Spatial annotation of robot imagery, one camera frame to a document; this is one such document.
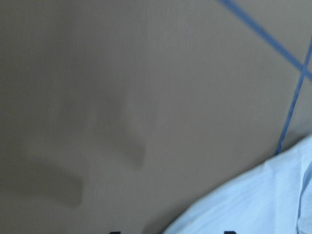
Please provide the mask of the light blue button shirt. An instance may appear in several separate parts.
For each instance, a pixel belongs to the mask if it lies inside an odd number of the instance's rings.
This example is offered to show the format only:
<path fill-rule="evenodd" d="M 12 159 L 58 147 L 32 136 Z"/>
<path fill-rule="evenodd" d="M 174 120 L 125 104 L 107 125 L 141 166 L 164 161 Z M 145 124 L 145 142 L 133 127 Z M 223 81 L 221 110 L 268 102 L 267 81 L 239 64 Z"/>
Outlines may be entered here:
<path fill-rule="evenodd" d="M 226 182 L 189 207 L 167 234 L 309 234 L 312 138 Z"/>

